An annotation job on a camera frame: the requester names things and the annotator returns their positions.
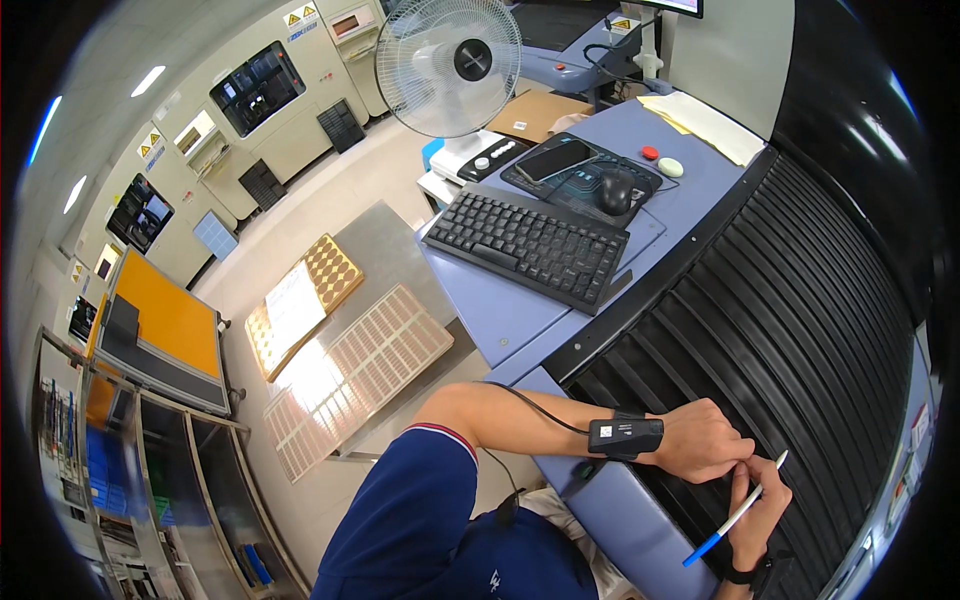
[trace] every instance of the paper document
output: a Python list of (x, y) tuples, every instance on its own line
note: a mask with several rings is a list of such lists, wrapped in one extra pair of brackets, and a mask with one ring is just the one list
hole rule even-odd
[(747, 166), (756, 153), (763, 150), (762, 139), (722, 112), (683, 92), (638, 96), (637, 99), (671, 126), (676, 128), (679, 125), (692, 132), (741, 167)]
[(304, 261), (297, 263), (267, 294), (266, 301), (270, 329), (274, 333), (276, 351), (280, 353), (299, 342), (326, 317)]

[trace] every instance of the keyboard key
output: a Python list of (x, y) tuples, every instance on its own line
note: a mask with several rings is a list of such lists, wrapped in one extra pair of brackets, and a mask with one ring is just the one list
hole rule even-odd
[(486, 246), (474, 246), (470, 253), (474, 256), (479, 256), (484, 260), (488, 260), (494, 265), (499, 265), (504, 269), (509, 269), (510, 271), (515, 271), (516, 264), (519, 262), (516, 260), (516, 258), (510, 256), (509, 254), (498, 252), (492, 248), (487, 248)]

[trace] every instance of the fan motor hub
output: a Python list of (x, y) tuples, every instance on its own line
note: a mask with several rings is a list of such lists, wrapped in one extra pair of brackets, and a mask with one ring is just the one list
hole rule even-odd
[(492, 65), (490, 46), (476, 37), (460, 42), (453, 53), (453, 66), (457, 74), (468, 82), (479, 82), (487, 77)]

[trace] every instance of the computer mouse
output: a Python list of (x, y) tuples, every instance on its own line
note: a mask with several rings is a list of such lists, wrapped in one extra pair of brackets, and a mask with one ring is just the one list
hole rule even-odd
[(635, 182), (634, 174), (626, 169), (605, 171), (600, 209), (612, 217), (618, 217), (627, 212)]

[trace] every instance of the fan grille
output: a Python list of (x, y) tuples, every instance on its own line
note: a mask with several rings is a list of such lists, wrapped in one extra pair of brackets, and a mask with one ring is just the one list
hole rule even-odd
[[(470, 82), (454, 66), (467, 39), (491, 50), (483, 79)], [(397, 119), (432, 137), (459, 137), (487, 125), (513, 96), (522, 39), (497, 0), (408, 0), (387, 17), (376, 52), (376, 82)]]

